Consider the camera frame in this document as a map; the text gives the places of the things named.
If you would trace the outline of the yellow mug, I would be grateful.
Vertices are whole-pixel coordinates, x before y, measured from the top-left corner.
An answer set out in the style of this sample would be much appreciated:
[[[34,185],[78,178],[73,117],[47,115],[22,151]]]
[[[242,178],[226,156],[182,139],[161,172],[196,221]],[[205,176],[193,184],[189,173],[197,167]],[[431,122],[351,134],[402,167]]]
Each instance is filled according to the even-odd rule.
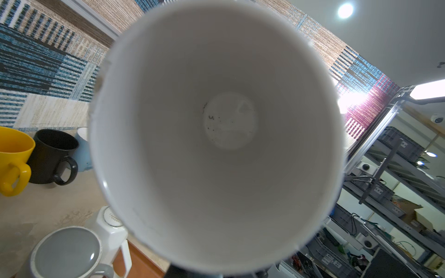
[[[21,131],[1,127],[1,194],[6,197],[23,192],[31,178],[27,164],[35,141]]]

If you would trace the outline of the light blue mug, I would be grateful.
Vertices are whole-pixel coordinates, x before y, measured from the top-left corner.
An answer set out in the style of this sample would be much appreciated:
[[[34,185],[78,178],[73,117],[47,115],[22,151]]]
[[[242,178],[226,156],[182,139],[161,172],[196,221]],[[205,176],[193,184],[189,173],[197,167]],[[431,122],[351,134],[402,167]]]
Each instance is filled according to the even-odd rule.
[[[74,151],[72,157],[78,165],[78,171],[84,172],[90,170],[93,165],[90,157],[90,149],[88,143],[88,128],[79,128],[76,131],[75,138],[79,142],[79,147]]]

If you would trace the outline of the black mug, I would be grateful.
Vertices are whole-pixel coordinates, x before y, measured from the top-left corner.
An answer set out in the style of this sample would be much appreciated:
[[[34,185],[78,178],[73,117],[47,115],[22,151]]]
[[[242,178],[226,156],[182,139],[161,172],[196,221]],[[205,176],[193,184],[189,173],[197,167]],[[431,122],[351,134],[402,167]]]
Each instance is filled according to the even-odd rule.
[[[30,183],[56,183],[65,186],[78,174],[78,163],[72,157],[79,147],[78,140],[59,130],[41,129],[34,135],[35,148],[28,160]]]

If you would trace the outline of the teal blue mug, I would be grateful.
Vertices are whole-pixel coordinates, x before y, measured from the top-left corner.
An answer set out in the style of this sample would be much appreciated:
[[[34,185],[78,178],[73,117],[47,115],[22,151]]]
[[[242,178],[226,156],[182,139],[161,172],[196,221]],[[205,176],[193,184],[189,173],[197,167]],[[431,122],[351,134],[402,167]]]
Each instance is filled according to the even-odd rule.
[[[147,12],[107,52],[88,128],[108,204],[190,272],[245,275],[289,258],[344,181],[344,118],[324,62],[252,1]]]

